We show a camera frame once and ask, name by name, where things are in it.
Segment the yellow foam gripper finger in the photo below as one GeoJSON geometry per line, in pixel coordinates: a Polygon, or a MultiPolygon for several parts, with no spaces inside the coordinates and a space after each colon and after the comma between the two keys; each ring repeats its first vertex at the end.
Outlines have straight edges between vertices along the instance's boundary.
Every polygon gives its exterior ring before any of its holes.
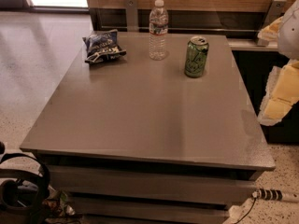
{"type": "Polygon", "coordinates": [[[279,41],[279,32],[283,17],[279,17],[269,25],[264,27],[259,33],[258,38],[265,41],[279,41]]]}
{"type": "Polygon", "coordinates": [[[289,60],[282,68],[274,66],[265,91],[258,121],[264,126],[273,126],[281,122],[299,101],[299,61],[289,60]]]}

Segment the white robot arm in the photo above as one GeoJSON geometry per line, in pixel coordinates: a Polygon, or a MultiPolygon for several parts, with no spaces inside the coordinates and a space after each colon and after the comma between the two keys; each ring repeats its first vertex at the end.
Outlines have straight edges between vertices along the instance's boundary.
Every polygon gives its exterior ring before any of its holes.
{"type": "Polygon", "coordinates": [[[274,126],[299,101],[299,0],[295,0],[283,16],[263,28],[258,37],[276,41],[278,53],[289,58],[282,68],[272,68],[260,104],[259,123],[274,126]]]}

